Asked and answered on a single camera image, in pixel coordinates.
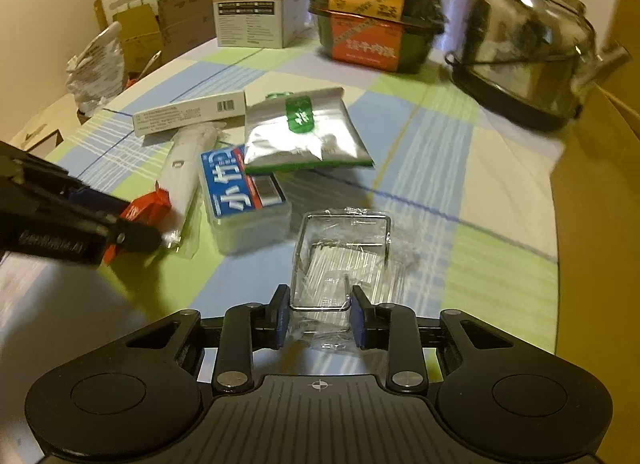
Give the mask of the clear plastic wire bag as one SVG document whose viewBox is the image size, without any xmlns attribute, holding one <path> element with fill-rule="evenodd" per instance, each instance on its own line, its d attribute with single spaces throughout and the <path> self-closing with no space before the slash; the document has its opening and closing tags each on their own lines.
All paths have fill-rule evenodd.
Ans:
<svg viewBox="0 0 640 464">
<path fill-rule="evenodd" d="M 352 288 L 374 305 L 399 303 L 419 262 L 410 232 L 383 212 L 348 207 L 305 214 L 294 251 L 288 333 L 314 350 L 355 351 Z"/>
</svg>

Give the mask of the red small packet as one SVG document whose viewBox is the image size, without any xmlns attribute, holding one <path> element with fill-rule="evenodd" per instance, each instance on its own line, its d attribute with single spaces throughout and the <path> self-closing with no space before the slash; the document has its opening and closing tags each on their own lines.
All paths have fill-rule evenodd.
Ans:
<svg viewBox="0 0 640 464">
<path fill-rule="evenodd" d="M 159 184 L 152 192 L 132 200 L 118 217 L 113 241 L 103 255 L 104 264 L 111 265 L 122 252 L 155 252 L 163 241 L 157 227 L 170 211 L 169 193 Z"/>
</svg>

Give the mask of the white tube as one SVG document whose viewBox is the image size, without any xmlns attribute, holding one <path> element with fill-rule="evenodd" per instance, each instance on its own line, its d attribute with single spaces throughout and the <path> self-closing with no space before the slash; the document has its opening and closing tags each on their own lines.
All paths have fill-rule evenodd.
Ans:
<svg viewBox="0 0 640 464">
<path fill-rule="evenodd" d="M 157 186 L 168 193 L 170 211 L 158 223 L 167 253 L 191 259 L 200 241 L 201 214 L 195 204 L 200 189 L 201 154 L 212 150 L 224 122 L 204 122 L 179 128 L 172 136 Z"/>
</svg>

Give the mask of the silver green foil pouch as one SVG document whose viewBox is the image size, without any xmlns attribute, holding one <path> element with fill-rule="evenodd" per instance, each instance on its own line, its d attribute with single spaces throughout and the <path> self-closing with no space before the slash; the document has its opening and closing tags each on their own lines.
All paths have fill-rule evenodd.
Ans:
<svg viewBox="0 0 640 464">
<path fill-rule="evenodd" d="M 373 159 L 349 117 L 342 87 L 271 97 L 248 108 L 248 174 L 367 166 Z"/>
</svg>

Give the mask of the long white ointment box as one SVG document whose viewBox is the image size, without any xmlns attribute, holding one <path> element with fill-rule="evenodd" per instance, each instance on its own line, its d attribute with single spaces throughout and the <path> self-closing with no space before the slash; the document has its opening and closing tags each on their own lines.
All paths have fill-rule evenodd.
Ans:
<svg viewBox="0 0 640 464">
<path fill-rule="evenodd" d="M 138 111 L 132 116 L 134 135 L 142 137 L 209 121 L 244 116 L 243 91 L 203 96 Z"/>
</svg>

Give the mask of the crumpled plastic bag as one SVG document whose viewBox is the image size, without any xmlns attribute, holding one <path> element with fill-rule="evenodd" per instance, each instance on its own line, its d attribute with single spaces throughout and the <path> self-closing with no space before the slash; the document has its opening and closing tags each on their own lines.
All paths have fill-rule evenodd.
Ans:
<svg viewBox="0 0 640 464">
<path fill-rule="evenodd" d="M 119 33 L 114 21 L 99 33 L 66 66 L 66 90 L 73 95 L 77 110 L 87 119 L 125 88 L 127 73 Z"/>
</svg>

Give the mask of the checkered tablecloth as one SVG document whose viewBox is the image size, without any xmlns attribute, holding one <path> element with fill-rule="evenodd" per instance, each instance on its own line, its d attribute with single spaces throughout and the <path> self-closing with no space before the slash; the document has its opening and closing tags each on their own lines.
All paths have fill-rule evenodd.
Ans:
<svg viewBox="0 0 640 464">
<path fill-rule="evenodd" d="M 558 271 L 550 173 L 564 133 L 519 128 L 452 85 L 433 54 L 398 76 L 323 58 L 308 34 L 284 50 L 225 50 L 209 42 L 119 96 L 52 153 L 92 187 L 131 199 L 149 190 L 169 150 L 132 132 L 134 111 L 241 90 L 249 102 L 279 91 L 342 87 L 374 164 L 280 178 L 299 221 L 326 207 L 367 206 L 407 227 L 418 267 L 406 302 L 419 315 L 469 311 L 541 348 L 556 337 Z M 263 299 L 288 280 L 294 243 L 224 256 L 202 227 L 192 256 L 91 269 L 18 255 L 1 264 L 1 385 L 42 373 L 192 306 L 216 316 Z"/>
</svg>

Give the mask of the stacked cardboard boxes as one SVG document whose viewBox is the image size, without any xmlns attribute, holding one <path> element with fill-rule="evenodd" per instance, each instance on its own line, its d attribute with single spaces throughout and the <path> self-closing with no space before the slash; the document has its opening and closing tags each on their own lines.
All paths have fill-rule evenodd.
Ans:
<svg viewBox="0 0 640 464">
<path fill-rule="evenodd" d="M 216 36 L 213 0 L 95 0 L 101 29 L 117 21 L 128 76 L 140 76 Z"/>
</svg>

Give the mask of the brown cardboard box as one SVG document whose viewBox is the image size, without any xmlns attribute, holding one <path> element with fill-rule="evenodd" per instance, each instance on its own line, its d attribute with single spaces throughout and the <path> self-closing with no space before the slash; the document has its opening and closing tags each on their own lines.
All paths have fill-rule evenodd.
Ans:
<svg viewBox="0 0 640 464">
<path fill-rule="evenodd" d="M 639 459 L 639 114 L 596 88 L 550 176 L 559 256 L 556 352 L 613 399 L 598 455 Z"/>
</svg>

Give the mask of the stainless steel kettle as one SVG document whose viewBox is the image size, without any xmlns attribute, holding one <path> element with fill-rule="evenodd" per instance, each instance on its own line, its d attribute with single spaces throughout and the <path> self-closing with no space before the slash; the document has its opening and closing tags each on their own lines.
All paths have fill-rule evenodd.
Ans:
<svg viewBox="0 0 640 464">
<path fill-rule="evenodd" d="M 469 0 L 461 44 L 445 57 L 452 82 L 517 125 L 564 127 L 631 58 L 622 45 L 598 50 L 585 11 L 579 0 Z"/>
</svg>

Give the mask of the black instant meal bowl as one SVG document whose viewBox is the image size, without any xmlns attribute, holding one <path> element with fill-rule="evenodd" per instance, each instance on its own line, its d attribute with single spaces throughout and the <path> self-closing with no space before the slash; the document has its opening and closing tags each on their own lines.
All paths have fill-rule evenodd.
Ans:
<svg viewBox="0 0 640 464">
<path fill-rule="evenodd" d="M 321 50 L 333 60 L 416 73 L 445 31 L 442 0 L 309 0 Z"/>
</svg>

